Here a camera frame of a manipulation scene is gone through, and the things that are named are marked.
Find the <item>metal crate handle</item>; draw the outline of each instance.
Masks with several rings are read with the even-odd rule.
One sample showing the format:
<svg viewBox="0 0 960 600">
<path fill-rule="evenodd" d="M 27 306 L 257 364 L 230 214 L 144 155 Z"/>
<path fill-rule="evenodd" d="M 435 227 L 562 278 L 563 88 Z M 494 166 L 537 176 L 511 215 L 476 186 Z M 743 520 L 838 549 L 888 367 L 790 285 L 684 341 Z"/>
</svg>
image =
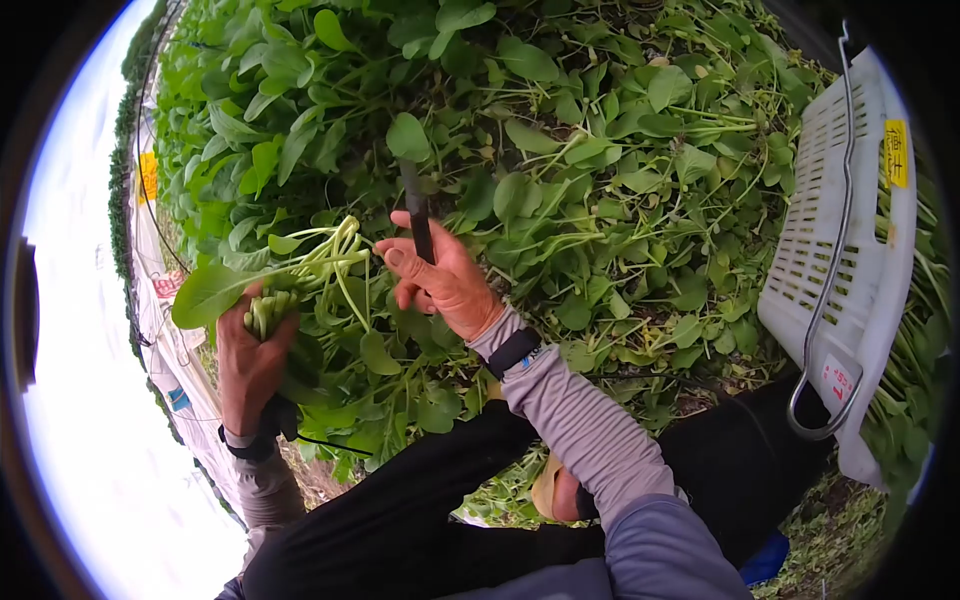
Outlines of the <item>metal crate handle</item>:
<svg viewBox="0 0 960 600">
<path fill-rule="evenodd" d="M 786 418 L 787 422 L 790 423 L 790 427 L 797 432 L 797 435 L 811 441 L 828 438 L 843 425 L 844 421 L 847 420 L 847 416 L 850 415 L 850 412 L 853 408 L 853 401 L 856 399 L 857 394 L 860 391 L 860 382 L 863 381 L 863 371 L 861 370 L 860 376 L 856 378 L 856 383 L 853 384 L 853 391 L 847 397 L 847 401 L 840 409 L 840 412 L 838 412 L 835 417 L 831 418 L 823 427 L 810 429 L 801 425 L 797 420 L 795 411 L 797 408 L 797 402 L 800 400 L 800 394 L 804 389 L 804 385 L 806 385 L 810 361 L 813 355 L 813 340 L 816 337 L 817 329 L 820 327 L 820 321 L 824 318 L 824 312 L 827 310 L 829 296 L 833 290 L 833 281 L 836 279 L 837 271 L 840 269 L 840 257 L 843 255 L 843 250 L 847 246 L 847 229 L 850 227 L 850 213 L 851 206 L 853 204 L 853 176 L 850 170 L 850 162 L 853 157 L 854 117 L 853 91 L 850 82 L 850 63 L 847 61 L 846 43 L 848 41 L 850 41 L 850 32 L 847 29 L 847 19 L 844 19 L 843 35 L 837 39 L 837 43 L 840 46 L 840 58 L 843 61 L 843 83 L 844 92 L 847 99 L 847 147 L 844 151 L 843 160 L 843 176 L 846 183 L 846 189 L 843 201 L 843 216 L 840 220 L 840 230 L 837 231 L 837 240 L 833 246 L 833 256 L 830 258 L 827 277 L 824 281 L 824 291 L 820 295 L 820 298 L 817 299 L 817 305 L 813 310 L 813 319 L 810 320 L 810 325 L 806 328 L 806 335 L 804 336 L 803 370 L 800 373 L 800 379 L 797 381 L 797 385 L 793 388 L 793 394 L 790 396 L 790 404 L 786 409 Z"/>
</svg>

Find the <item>hand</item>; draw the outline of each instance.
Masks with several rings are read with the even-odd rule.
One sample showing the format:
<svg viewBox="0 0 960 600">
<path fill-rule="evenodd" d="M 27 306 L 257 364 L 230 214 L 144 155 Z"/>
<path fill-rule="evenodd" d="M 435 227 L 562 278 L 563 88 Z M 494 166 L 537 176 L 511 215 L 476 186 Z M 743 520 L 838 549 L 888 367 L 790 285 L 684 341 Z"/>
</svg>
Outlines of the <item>hand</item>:
<svg viewBox="0 0 960 600">
<path fill-rule="evenodd" d="M 250 301 L 260 295 L 263 283 L 244 290 L 243 296 L 217 320 L 217 361 L 224 427 L 235 436 L 255 435 L 263 407 L 280 387 L 287 350 L 300 326 L 297 312 L 287 315 L 270 338 L 260 343 L 243 326 Z"/>
<path fill-rule="evenodd" d="M 395 210 L 390 220 L 410 227 L 410 213 L 405 210 Z M 432 219 L 430 236 L 436 266 L 417 256 L 412 239 L 394 237 L 376 243 L 376 253 L 400 276 L 394 288 L 396 305 L 406 310 L 412 303 L 421 312 L 439 312 L 454 333 L 472 342 L 499 319 L 503 304 L 487 287 L 464 245 Z"/>
</svg>

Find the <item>yellow sticker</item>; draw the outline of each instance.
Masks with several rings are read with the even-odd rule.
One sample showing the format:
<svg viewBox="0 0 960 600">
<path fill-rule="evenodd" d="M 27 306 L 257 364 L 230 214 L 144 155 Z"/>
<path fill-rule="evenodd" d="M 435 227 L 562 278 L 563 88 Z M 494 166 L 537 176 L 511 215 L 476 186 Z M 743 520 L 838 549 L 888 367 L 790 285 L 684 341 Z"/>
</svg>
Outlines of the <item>yellow sticker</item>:
<svg viewBox="0 0 960 600">
<path fill-rule="evenodd" d="M 149 152 L 140 155 L 140 164 L 143 165 L 143 187 L 140 189 L 140 180 L 137 178 L 137 196 L 141 204 L 148 200 L 156 200 L 156 156 Z"/>
<path fill-rule="evenodd" d="M 906 187 L 906 123 L 902 120 L 887 119 L 883 125 L 883 154 L 886 160 L 887 187 Z"/>
</svg>

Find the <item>black pants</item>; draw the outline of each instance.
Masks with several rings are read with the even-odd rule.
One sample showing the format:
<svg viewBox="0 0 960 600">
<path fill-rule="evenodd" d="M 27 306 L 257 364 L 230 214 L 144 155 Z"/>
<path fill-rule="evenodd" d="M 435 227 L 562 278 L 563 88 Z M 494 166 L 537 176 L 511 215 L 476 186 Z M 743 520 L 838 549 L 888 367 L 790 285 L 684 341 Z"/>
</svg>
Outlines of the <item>black pants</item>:
<svg viewBox="0 0 960 600">
<path fill-rule="evenodd" d="M 660 436 L 677 484 L 737 567 L 799 503 L 832 451 L 832 439 L 810 444 L 788 429 L 793 380 L 728 400 Z M 810 391 L 803 408 L 808 424 L 825 418 Z M 411 444 L 264 544 L 244 577 L 247 598 L 435 598 L 603 556 L 598 526 L 530 531 L 448 522 L 464 495 L 536 438 L 528 421 L 495 400 L 450 433 Z"/>
</svg>

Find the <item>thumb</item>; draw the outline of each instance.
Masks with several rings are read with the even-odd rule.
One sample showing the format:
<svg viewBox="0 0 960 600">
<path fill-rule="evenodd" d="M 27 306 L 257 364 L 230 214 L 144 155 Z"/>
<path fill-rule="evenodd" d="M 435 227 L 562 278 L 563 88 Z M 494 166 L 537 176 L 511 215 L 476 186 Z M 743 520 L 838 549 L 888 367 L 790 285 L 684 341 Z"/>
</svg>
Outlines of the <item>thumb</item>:
<svg viewBox="0 0 960 600">
<path fill-rule="evenodd" d="M 448 285 L 452 279 L 450 273 L 438 269 L 413 253 L 399 248 L 390 248 L 383 255 L 387 267 L 414 285 L 433 294 Z"/>
</svg>

